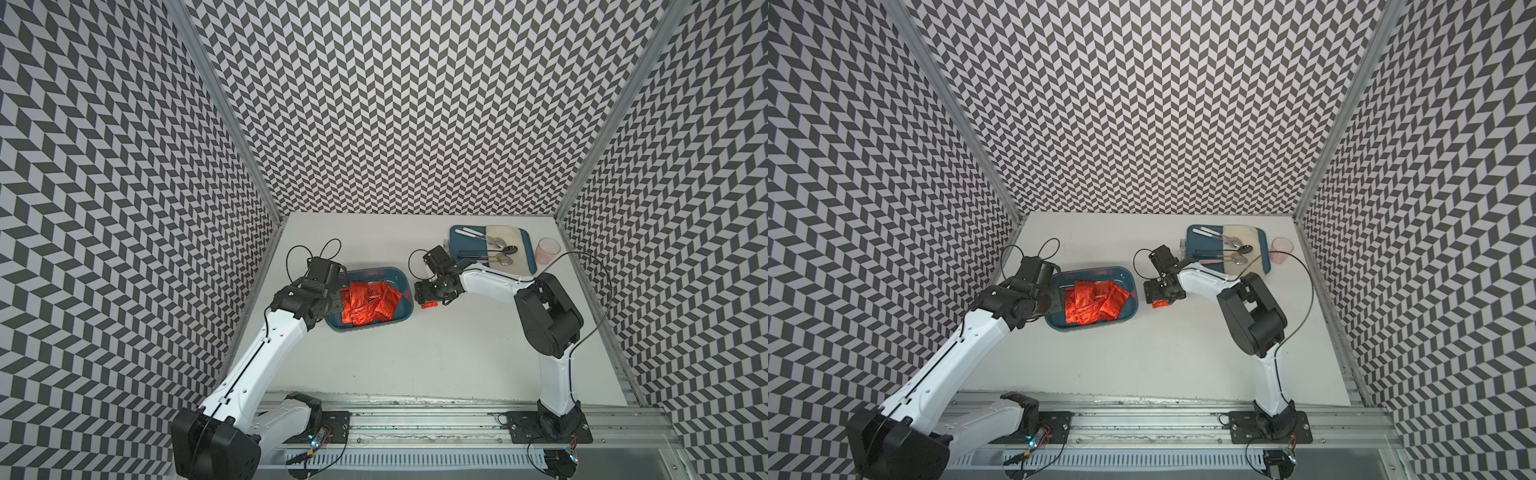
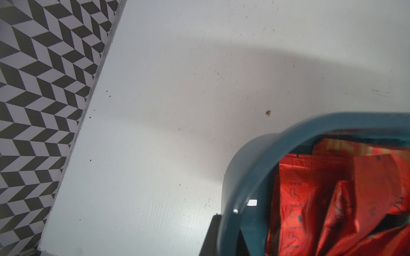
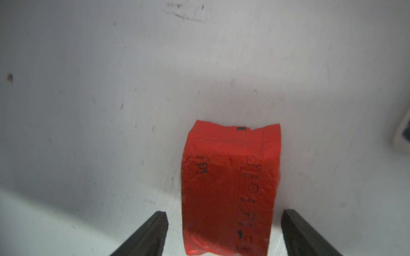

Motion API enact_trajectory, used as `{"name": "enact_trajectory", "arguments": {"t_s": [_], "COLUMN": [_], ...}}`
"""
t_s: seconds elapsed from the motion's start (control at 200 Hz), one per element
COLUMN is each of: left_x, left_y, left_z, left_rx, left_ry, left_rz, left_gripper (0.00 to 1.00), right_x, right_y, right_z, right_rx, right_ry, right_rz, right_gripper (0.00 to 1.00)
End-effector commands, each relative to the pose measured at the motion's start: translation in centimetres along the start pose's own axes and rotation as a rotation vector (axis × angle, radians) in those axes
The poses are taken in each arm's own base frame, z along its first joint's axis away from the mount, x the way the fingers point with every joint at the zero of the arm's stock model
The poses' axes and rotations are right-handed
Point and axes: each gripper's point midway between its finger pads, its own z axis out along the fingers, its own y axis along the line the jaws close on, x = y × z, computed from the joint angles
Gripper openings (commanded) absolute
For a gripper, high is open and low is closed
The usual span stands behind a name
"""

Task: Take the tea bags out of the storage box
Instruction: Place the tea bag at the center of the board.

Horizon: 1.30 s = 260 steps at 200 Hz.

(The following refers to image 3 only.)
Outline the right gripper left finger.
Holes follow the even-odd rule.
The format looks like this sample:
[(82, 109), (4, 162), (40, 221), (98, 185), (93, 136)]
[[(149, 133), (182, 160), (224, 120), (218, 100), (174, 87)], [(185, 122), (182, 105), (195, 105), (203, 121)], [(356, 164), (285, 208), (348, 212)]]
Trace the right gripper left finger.
[(165, 212), (155, 212), (111, 256), (162, 256), (168, 232)]

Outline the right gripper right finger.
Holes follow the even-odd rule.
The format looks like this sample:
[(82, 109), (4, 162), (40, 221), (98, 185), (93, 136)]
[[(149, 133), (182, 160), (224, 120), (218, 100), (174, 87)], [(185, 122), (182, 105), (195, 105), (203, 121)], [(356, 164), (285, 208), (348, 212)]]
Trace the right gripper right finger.
[(297, 211), (286, 209), (281, 229), (289, 256), (341, 256)]

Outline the red tea bag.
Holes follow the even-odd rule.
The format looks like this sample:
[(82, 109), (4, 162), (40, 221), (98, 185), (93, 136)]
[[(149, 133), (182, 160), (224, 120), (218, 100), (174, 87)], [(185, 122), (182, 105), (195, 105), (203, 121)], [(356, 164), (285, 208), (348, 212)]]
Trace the red tea bag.
[(182, 156), (182, 222), (189, 256), (265, 256), (280, 182), (281, 126), (196, 121)]

